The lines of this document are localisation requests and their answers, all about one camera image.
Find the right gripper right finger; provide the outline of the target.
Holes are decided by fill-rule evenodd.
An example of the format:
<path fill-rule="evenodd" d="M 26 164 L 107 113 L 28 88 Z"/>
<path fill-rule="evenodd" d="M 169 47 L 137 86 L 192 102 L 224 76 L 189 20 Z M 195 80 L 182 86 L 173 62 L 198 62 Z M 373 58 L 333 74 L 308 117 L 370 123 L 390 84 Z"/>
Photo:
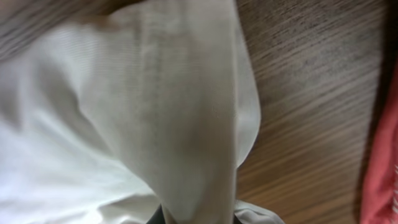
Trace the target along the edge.
<path fill-rule="evenodd" d="M 239 218 L 237 216 L 234 216 L 234 220 L 233 220 L 234 224 L 242 224 L 241 221 L 239 220 Z"/>

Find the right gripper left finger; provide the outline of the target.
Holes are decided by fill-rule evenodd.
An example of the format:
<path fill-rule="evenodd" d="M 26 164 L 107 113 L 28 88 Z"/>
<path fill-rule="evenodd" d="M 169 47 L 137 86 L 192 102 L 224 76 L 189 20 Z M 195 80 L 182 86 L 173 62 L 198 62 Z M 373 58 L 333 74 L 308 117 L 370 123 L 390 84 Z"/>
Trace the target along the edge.
<path fill-rule="evenodd" d="M 154 214 L 150 217 L 146 224 L 165 224 L 165 218 L 162 206 L 159 205 Z"/>

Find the red t-shirt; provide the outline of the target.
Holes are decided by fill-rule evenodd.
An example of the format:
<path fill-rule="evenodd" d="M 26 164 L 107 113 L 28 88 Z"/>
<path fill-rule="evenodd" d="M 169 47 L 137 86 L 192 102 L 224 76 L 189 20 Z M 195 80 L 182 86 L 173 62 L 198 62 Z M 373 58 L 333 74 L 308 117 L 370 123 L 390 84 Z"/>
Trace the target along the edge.
<path fill-rule="evenodd" d="M 397 224 L 397 70 L 374 136 L 359 222 Z"/>

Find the white printed t-shirt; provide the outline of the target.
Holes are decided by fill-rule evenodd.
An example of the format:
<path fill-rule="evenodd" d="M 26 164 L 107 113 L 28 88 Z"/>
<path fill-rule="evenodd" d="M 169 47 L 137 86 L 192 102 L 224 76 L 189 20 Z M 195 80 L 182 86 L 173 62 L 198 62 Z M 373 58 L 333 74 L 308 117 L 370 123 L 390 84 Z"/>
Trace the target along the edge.
<path fill-rule="evenodd" d="M 236 199 L 260 123 L 234 1 L 62 24 L 1 64 L 1 222 L 280 223 Z"/>

